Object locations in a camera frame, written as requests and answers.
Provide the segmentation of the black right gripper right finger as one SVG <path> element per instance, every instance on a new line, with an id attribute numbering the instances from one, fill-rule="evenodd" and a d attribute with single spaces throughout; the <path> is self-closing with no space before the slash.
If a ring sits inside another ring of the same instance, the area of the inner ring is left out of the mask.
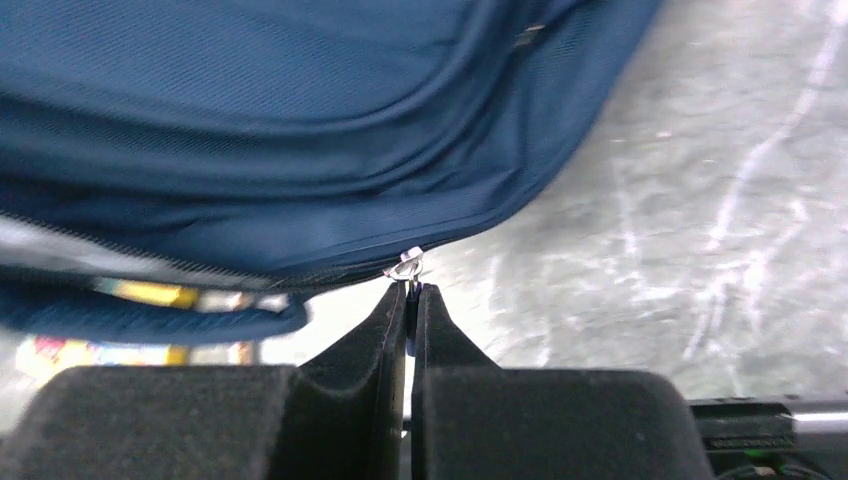
<path id="1" fill-rule="evenodd" d="M 416 479 L 709 479 L 690 407 L 663 376 L 507 369 L 420 290 L 412 391 Z"/>

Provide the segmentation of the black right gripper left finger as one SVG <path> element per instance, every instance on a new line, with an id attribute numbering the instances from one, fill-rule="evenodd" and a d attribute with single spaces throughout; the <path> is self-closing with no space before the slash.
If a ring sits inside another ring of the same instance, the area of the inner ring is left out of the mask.
<path id="1" fill-rule="evenodd" d="M 392 479 L 405 291 L 301 366 L 75 367 L 1 445 L 5 479 Z"/>

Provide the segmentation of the navy blue student backpack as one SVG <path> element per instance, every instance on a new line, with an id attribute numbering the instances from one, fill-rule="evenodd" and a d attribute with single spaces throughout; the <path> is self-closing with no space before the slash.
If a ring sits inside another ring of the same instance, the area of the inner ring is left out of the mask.
<path id="1" fill-rule="evenodd" d="M 304 302 L 532 201 L 656 1 L 5 1 L 1 323 L 113 342 Z"/>

